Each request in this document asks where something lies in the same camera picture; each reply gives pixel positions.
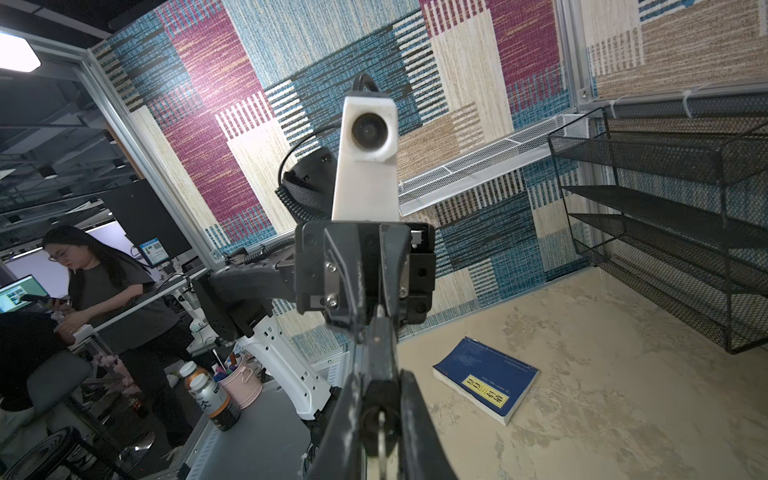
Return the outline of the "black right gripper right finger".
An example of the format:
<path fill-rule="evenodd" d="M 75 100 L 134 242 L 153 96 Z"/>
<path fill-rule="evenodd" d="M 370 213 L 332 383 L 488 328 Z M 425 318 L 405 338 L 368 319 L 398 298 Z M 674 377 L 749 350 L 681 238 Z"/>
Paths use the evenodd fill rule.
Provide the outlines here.
<path fill-rule="evenodd" d="M 456 480 L 415 375 L 400 373 L 400 479 Z"/>

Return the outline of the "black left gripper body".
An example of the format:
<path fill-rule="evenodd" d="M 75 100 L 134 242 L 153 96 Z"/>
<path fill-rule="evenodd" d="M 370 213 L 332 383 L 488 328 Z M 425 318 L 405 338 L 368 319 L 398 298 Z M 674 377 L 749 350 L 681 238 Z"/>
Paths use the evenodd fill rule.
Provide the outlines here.
<path fill-rule="evenodd" d="M 297 311 L 304 314 L 310 311 L 325 315 L 323 257 L 323 231 L 329 224 L 371 224 L 375 240 L 371 260 L 367 265 L 372 268 L 372 282 L 368 284 L 368 309 L 370 322 L 376 316 L 377 307 L 383 304 L 381 287 L 381 250 L 380 225 L 383 223 L 402 223 L 411 230 L 410 252 L 404 264 L 400 283 L 399 325 L 423 323 L 432 307 L 433 292 L 436 283 L 436 230 L 429 223 L 420 222 L 352 222 L 316 220 L 303 223 L 295 232 L 295 291 L 293 303 Z"/>

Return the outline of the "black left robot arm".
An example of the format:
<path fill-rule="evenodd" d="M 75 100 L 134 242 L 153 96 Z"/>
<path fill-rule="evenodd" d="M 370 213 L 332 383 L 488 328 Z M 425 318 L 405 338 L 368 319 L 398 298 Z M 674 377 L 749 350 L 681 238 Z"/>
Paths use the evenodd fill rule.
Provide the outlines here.
<path fill-rule="evenodd" d="M 336 167 L 322 148 L 282 173 L 277 194 L 297 218 L 294 234 L 193 283 L 215 332 L 256 357 L 309 425 L 330 419 L 339 391 L 285 339 L 274 302 L 319 313 L 330 329 L 362 346 L 362 412 L 396 417 L 397 336 L 426 319 L 435 288 L 433 226 L 332 220 Z"/>

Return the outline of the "small black padlock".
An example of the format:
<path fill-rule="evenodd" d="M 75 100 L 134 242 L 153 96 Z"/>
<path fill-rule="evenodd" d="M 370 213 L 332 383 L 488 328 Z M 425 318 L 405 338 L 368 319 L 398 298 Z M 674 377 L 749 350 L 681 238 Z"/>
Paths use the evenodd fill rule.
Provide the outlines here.
<path fill-rule="evenodd" d="M 360 428 L 367 456 L 378 456 L 380 444 L 387 456 L 392 453 L 401 433 L 398 380 L 371 380 L 364 386 Z"/>

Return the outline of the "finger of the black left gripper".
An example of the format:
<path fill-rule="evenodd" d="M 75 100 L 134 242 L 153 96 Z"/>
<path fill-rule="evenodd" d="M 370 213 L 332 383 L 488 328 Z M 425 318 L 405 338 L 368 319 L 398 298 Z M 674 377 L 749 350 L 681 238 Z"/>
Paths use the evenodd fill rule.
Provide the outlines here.
<path fill-rule="evenodd" d="M 399 325 L 400 283 L 410 252 L 411 230 L 402 223 L 380 225 L 383 304 L 377 307 L 377 370 L 396 372 L 396 333 Z"/>
<path fill-rule="evenodd" d="M 326 323 L 350 339 L 351 371 L 363 379 L 370 376 L 366 335 L 372 268 L 367 262 L 374 240 L 371 224 L 329 224 L 323 231 Z"/>

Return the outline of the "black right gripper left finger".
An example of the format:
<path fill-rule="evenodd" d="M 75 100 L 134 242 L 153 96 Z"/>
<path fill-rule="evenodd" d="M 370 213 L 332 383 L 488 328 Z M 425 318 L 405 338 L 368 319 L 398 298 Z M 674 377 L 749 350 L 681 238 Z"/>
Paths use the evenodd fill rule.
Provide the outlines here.
<path fill-rule="evenodd" d="M 361 374 L 348 376 L 307 479 L 358 480 L 365 476 L 361 442 L 362 387 Z"/>

